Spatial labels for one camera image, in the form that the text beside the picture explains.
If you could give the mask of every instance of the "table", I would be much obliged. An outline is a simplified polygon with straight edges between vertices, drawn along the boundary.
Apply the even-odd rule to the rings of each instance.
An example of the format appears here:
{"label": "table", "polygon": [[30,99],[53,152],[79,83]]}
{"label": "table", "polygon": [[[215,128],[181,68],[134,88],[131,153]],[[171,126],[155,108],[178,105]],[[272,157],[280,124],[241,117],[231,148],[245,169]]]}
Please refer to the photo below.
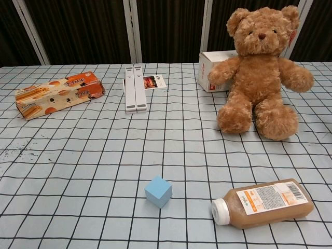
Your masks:
{"label": "table", "polygon": [[[315,85],[283,89],[300,124],[282,142],[259,136],[255,124],[221,133],[227,92],[196,84],[197,63],[140,64],[168,88],[146,91],[148,111],[130,115],[128,65],[0,68],[0,248],[332,247],[332,63],[298,64]],[[103,97],[31,121],[17,111],[15,89],[88,70],[102,79]],[[161,210],[144,193],[157,175],[173,188]],[[284,178],[314,200],[306,218],[246,230],[214,224],[212,199]]]}

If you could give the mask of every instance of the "curtain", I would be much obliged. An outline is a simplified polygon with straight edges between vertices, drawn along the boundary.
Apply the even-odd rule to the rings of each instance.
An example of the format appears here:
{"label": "curtain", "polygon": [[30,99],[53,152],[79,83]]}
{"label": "curtain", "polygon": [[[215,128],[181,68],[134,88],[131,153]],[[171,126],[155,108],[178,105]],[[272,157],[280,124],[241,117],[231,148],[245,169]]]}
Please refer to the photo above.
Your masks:
{"label": "curtain", "polygon": [[226,23],[237,8],[254,11],[269,7],[281,10],[288,5],[298,6],[300,0],[220,0],[213,1],[208,51],[234,50],[234,40],[229,36]]}
{"label": "curtain", "polygon": [[137,0],[143,62],[198,62],[204,0]]}
{"label": "curtain", "polygon": [[130,63],[122,0],[25,3],[51,64]]}
{"label": "curtain", "polygon": [[0,67],[40,65],[11,0],[0,1]]}
{"label": "curtain", "polygon": [[332,61],[332,1],[314,0],[290,59]]}

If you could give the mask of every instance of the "teddy bear arm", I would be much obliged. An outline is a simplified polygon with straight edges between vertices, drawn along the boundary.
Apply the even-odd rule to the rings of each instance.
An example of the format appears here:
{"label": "teddy bear arm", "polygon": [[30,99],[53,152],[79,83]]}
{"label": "teddy bear arm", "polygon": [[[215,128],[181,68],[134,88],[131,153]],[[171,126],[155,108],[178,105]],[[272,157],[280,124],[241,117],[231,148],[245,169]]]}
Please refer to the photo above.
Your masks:
{"label": "teddy bear arm", "polygon": [[293,61],[280,58],[278,60],[281,83],[295,92],[306,92],[313,86],[312,73],[303,67],[297,66]]}
{"label": "teddy bear arm", "polygon": [[207,76],[210,84],[214,86],[222,85],[227,80],[234,77],[240,65],[239,57],[226,59],[215,65]]}

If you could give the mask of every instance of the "teddy bear ear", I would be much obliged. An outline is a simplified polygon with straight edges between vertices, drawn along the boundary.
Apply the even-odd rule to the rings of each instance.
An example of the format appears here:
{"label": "teddy bear ear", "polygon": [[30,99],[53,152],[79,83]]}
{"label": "teddy bear ear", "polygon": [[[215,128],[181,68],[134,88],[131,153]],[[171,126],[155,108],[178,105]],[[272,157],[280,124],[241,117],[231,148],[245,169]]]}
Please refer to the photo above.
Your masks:
{"label": "teddy bear ear", "polygon": [[296,6],[287,6],[284,7],[281,10],[282,14],[284,15],[285,18],[287,18],[291,24],[292,24],[292,29],[295,30],[299,27],[299,12],[297,10]]}
{"label": "teddy bear ear", "polygon": [[243,8],[238,8],[236,11],[233,12],[226,24],[227,31],[231,37],[234,36],[235,31],[237,30],[241,20],[246,18],[249,13],[250,12],[247,9]]}

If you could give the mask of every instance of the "teddy bear nose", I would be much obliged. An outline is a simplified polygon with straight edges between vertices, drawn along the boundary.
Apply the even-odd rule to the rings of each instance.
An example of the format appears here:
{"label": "teddy bear nose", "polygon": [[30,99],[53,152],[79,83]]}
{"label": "teddy bear nose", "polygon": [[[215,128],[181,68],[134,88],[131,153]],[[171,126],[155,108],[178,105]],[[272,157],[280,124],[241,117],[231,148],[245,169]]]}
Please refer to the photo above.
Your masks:
{"label": "teddy bear nose", "polygon": [[266,37],[266,34],[264,34],[264,33],[259,33],[258,34],[258,38],[261,39],[261,40],[263,40],[265,37]]}

